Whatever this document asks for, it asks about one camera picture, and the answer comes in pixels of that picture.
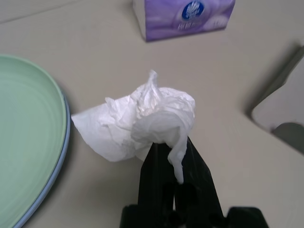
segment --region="tissue box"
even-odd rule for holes
[[[133,0],[146,41],[224,29],[235,0]]]

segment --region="stacked plates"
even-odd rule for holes
[[[55,181],[69,140],[68,104],[52,77],[0,56],[0,228],[19,228]]]

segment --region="beige table surface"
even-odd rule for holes
[[[160,86],[196,100],[190,137],[224,213],[257,206],[271,228],[300,228],[304,156],[244,112],[304,41],[303,10],[302,0],[237,0],[225,31],[147,44],[129,0],[4,0],[0,52],[45,68],[72,113],[129,94],[154,69]],[[136,203],[141,165],[106,161],[73,128],[62,172],[25,227],[119,227],[123,206]]]

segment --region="crumpled tissue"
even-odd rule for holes
[[[72,116],[84,141],[111,162],[138,156],[144,160],[152,143],[172,148],[168,160],[183,183],[182,160],[194,123],[194,99],[172,88],[158,88],[157,74],[128,96]]]

